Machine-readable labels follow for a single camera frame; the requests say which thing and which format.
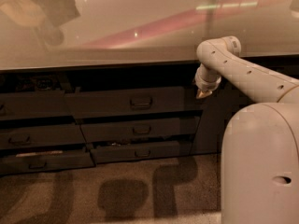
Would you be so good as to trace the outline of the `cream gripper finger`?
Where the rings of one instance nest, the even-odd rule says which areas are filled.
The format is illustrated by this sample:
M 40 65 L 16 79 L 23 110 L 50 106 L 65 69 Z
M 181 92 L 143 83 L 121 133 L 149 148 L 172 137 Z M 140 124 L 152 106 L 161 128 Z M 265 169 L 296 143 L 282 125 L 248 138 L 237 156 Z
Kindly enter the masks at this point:
M 207 98 L 208 96 L 210 96 L 211 94 L 212 94 L 212 91 L 197 90 L 196 98 L 197 99 L 204 99 L 204 98 Z

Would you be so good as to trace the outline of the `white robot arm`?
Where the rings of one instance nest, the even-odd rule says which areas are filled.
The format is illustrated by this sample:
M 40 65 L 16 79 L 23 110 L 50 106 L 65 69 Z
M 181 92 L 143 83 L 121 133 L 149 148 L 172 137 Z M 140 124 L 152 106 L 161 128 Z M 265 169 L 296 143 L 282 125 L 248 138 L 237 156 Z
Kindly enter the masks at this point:
M 202 42 L 196 55 L 200 66 L 194 81 L 196 97 L 206 98 L 224 77 L 255 103 L 299 103 L 299 80 L 239 57 L 237 37 L 226 36 Z

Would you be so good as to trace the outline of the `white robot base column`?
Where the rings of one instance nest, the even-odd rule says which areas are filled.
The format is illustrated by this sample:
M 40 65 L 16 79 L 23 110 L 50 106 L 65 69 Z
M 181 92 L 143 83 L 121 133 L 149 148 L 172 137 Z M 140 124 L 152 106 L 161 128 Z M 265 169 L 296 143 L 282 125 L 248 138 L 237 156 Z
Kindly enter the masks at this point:
M 221 151 L 221 224 L 299 224 L 299 106 L 238 111 Z

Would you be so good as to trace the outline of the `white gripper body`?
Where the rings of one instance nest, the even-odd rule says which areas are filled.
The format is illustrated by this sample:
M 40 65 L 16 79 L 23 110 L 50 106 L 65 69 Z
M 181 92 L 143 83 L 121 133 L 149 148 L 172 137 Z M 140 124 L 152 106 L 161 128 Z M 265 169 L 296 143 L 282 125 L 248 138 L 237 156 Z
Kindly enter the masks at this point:
M 214 91 L 221 83 L 221 75 L 201 64 L 195 73 L 194 80 L 200 91 Z

